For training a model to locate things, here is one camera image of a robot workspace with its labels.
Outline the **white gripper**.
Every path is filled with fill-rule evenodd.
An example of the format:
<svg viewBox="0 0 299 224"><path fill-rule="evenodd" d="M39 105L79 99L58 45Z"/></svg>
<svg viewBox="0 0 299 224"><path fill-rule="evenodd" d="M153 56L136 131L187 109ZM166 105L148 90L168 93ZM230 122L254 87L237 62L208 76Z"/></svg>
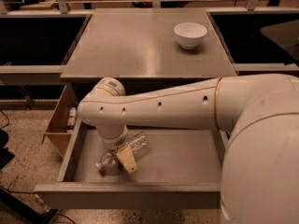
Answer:
<svg viewBox="0 0 299 224"><path fill-rule="evenodd" d="M135 157L133 154L133 151L130 147L124 146L122 147L126 140L128 135L121 135L113 139L104 139L104 147L107 149L116 149L118 147L121 147L116 152L116 157L119 160L119 162L122 164L124 169L129 173L132 174L137 170L137 165L135 162Z"/></svg>

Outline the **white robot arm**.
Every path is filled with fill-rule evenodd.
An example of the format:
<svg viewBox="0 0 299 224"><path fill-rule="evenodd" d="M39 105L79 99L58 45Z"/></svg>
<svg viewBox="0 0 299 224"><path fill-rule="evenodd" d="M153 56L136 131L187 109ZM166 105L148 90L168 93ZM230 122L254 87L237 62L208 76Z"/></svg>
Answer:
<svg viewBox="0 0 299 224"><path fill-rule="evenodd" d="M106 77L78 116L109 147L129 126L227 132L221 224L299 224L298 77L219 77L137 95Z"/></svg>

